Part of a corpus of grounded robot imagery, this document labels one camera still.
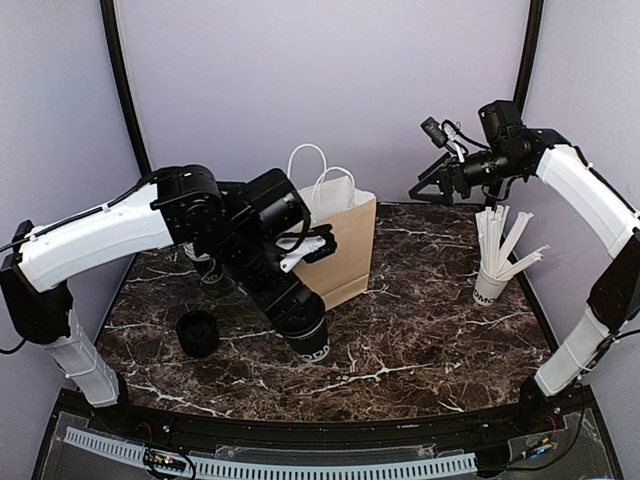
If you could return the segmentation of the black paper coffee cup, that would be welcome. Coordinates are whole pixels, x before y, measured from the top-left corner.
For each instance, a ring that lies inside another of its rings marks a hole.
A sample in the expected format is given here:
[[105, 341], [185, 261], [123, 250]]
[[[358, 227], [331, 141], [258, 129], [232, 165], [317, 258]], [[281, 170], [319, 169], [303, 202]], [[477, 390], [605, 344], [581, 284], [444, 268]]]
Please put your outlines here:
[[320, 315], [309, 327], [296, 332], [283, 333], [285, 341], [306, 363], [324, 359], [330, 351], [330, 340], [324, 315]]

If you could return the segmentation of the brown paper bag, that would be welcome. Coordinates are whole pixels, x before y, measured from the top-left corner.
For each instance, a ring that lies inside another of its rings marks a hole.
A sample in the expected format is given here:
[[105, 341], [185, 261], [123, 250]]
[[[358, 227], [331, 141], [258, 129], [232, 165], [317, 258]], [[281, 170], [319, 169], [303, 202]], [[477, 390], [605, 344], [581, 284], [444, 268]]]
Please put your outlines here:
[[293, 272], [319, 294], [327, 310], [364, 293], [369, 282], [377, 199], [356, 187], [355, 177], [344, 167], [327, 164], [319, 153], [323, 171], [299, 194], [311, 212], [313, 226], [329, 224], [337, 243], [335, 252], [314, 263], [301, 260]]

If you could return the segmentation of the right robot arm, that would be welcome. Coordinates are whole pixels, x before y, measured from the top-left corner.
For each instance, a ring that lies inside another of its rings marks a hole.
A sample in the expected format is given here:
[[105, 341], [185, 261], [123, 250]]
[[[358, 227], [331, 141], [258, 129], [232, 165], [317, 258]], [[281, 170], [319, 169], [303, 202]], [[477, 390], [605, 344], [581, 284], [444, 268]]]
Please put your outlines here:
[[[531, 96], [524, 110], [530, 127], [555, 128], [577, 143], [596, 169], [622, 194], [639, 203], [639, 110], [618, 100]], [[555, 340], [577, 324], [591, 286], [610, 259], [596, 235], [561, 196], [533, 179], [516, 182], [509, 205], [534, 217], [518, 244], [528, 253], [549, 245], [544, 260], [528, 270], [527, 281]], [[639, 338], [612, 348], [587, 377], [601, 408], [631, 408], [639, 402]]]

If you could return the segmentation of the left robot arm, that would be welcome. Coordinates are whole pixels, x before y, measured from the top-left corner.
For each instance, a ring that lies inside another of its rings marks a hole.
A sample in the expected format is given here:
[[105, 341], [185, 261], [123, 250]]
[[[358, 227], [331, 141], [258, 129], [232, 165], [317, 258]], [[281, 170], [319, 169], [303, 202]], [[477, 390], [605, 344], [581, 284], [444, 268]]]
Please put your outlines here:
[[43, 346], [120, 436], [141, 427], [126, 386], [86, 338], [73, 310], [69, 278], [142, 251], [190, 245], [241, 286], [304, 360], [329, 351], [325, 305], [284, 263], [307, 231], [310, 213], [279, 169], [254, 180], [219, 182], [201, 165], [167, 167], [118, 198], [50, 226], [22, 223], [6, 246], [1, 290], [15, 330]]

